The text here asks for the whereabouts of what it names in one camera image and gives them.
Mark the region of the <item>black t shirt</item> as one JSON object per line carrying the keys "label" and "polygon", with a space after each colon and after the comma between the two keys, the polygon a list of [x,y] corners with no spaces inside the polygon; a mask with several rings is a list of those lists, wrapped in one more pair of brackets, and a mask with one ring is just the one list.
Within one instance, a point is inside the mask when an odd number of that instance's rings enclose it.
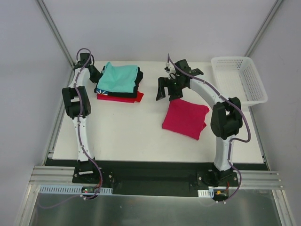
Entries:
{"label": "black t shirt", "polygon": [[102,95],[107,95],[107,96],[111,96],[111,97],[136,98],[138,96],[139,83],[143,79],[143,72],[141,72],[140,67],[137,67],[137,68],[138,68],[138,72],[137,72],[137,77],[135,79],[135,86],[133,88],[132,93],[108,92],[105,90],[100,90],[97,87],[95,87],[94,92],[96,94],[102,94]]}

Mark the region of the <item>teal t shirt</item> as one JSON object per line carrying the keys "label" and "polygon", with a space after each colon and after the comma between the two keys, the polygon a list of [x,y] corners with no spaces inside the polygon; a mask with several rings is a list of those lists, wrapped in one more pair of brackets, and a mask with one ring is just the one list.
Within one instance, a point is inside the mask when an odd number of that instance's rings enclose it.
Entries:
{"label": "teal t shirt", "polygon": [[137,65],[114,66],[108,62],[102,70],[102,76],[96,88],[113,93],[132,93],[137,74]]}

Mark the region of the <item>pink t shirt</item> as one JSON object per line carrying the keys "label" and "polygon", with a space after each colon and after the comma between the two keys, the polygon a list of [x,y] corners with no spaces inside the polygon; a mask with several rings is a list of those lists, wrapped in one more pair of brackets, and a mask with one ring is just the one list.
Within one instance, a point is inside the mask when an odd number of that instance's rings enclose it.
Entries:
{"label": "pink t shirt", "polygon": [[162,128],[199,140],[206,127],[205,119],[209,111],[206,105],[193,104],[182,99],[172,100]]}

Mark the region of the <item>red t shirt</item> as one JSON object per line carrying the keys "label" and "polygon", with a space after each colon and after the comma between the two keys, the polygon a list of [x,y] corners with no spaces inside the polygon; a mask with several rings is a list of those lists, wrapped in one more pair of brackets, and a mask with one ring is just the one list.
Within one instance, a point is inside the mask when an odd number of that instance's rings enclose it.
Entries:
{"label": "red t shirt", "polygon": [[115,102],[122,102],[122,103],[135,103],[135,102],[141,102],[144,94],[141,92],[137,93],[136,98],[128,98],[128,97],[114,97],[109,95],[103,95],[103,94],[97,94],[96,98],[98,100],[106,100],[106,101],[115,101]]}

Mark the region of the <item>white plastic laundry basket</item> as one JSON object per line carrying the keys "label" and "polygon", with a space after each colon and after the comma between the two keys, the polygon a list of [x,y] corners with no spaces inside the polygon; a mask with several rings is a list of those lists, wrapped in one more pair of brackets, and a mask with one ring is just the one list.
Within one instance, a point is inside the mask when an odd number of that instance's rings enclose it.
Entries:
{"label": "white plastic laundry basket", "polygon": [[229,97],[238,97],[242,106],[266,103],[262,80],[251,58],[222,56],[211,59],[217,89]]}

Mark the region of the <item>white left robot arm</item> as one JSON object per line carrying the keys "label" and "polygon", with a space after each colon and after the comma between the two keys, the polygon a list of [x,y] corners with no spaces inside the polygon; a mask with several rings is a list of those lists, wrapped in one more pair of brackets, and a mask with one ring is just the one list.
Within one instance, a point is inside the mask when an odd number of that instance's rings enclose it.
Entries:
{"label": "white left robot arm", "polygon": [[75,175],[89,183],[99,179],[99,171],[95,155],[88,135],[88,116],[91,114],[86,84],[96,82],[99,72],[94,67],[94,57],[90,50],[81,48],[76,54],[76,64],[73,68],[74,77],[68,87],[62,89],[63,103],[67,116],[72,120],[77,140],[77,163]]}

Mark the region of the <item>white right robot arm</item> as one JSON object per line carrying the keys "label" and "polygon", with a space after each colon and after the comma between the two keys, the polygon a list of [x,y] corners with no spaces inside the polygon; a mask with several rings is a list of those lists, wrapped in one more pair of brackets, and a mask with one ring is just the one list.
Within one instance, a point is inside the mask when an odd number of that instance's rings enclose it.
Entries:
{"label": "white right robot arm", "polygon": [[167,60],[168,77],[158,79],[156,100],[169,97],[163,129],[198,140],[211,113],[210,128],[216,136],[216,153],[211,169],[202,176],[208,186],[224,185],[233,173],[232,142],[243,125],[241,103],[237,97],[225,98],[211,83],[201,78],[204,73],[191,69],[185,59]]}

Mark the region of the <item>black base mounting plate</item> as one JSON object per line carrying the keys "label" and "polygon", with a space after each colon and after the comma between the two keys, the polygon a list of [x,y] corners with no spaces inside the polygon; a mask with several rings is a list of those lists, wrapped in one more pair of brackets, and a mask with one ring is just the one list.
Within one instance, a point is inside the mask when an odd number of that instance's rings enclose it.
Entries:
{"label": "black base mounting plate", "polygon": [[233,169],[219,173],[212,163],[97,161],[77,163],[72,182],[100,184],[113,194],[197,197],[210,185],[237,187],[238,175]]}

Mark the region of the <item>left aluminium corner post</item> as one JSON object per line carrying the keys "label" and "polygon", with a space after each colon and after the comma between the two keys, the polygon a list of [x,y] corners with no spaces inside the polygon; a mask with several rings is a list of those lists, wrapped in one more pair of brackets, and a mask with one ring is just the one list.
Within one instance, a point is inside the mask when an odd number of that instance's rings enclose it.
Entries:
{"label": "left aluminium corner post", "polygon": [[73,61],[73,58],[64,42],[64,40],[62,39],[62,36],[50,14],[50,11],[48,10],[45,2],[43,0],[35,0],[38,8],[40,9],[47,25],[49,26],[59,48],[61,49],[64,57],[66,58],[67,62],[69,63],[69,65],[71,67],[73,67],[75,65],[75,62]]}

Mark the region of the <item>aluminium corner post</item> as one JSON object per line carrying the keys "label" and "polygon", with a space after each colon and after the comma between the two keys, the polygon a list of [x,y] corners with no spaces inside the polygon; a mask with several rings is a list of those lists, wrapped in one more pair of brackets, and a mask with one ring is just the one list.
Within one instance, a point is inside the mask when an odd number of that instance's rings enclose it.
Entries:
{"label": "aluminium corner post", "polygon": [[285,3],[285,0],[276,0],[271,9],[269,10],[268,14],[266,15],[265,19],[263,20],[260,28],[258,29],[257,33],[255,34],[254,38],[252,39],[248,49],[246,50],[244,56],[250,57],[252,53],[256,50],[257,46],[259,45],[261,39],[263,38],[265,32],[267,31],[269,25],[272,23],[274,18],[276,17],[278,11],[281,9],[282,5]]}
{"label": "aluminium corner post", "polygon": [[47,25],[49,26],[59,48],[61,49],[64,57],[66,58],[67,62],[69,63],[69,65],[71,67],[73,67],[75,65],[75,62],[73,61],[73,58],[64,42],[64,40],[62,39],[62,36],[50,14],[50,11],[48,10],[45,2],[43,0],[35,0],[38,8],[40,9]]}

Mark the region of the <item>aluminium frame rail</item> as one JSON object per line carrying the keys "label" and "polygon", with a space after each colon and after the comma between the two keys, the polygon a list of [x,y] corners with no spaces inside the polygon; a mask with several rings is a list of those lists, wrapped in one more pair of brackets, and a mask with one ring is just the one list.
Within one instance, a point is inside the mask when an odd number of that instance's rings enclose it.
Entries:
{"label": "aluminium frame rail", "polygon": [[[30,185],[70,185],[74,167],[35,166]],[[243,189],[284,190],[280,174],[276,171],[241,170]]]}

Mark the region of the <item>right aluminium corner post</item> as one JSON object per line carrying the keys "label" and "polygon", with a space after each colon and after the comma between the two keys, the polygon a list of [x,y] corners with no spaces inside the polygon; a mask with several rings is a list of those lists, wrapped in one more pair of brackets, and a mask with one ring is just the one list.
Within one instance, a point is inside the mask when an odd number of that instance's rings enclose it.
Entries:
{"label": "right aluminium corner post", "polygon": [[282,5],[285,3],[285,0],[276,0],[271,9],[269,10],[268,14],[266,15],[265,19],[263,20],[260,28],[258,29],[257,33],[255,34],[254,38],[252,39],[248,49],[246,50],[244,56],[250,57],[252,53],[256,50],[257,46],[259,45],[261,39],[263,38],[265,32],[267,31],[269,25],[272,23],[274,18],[276,17],[278,11],[281,9]]}

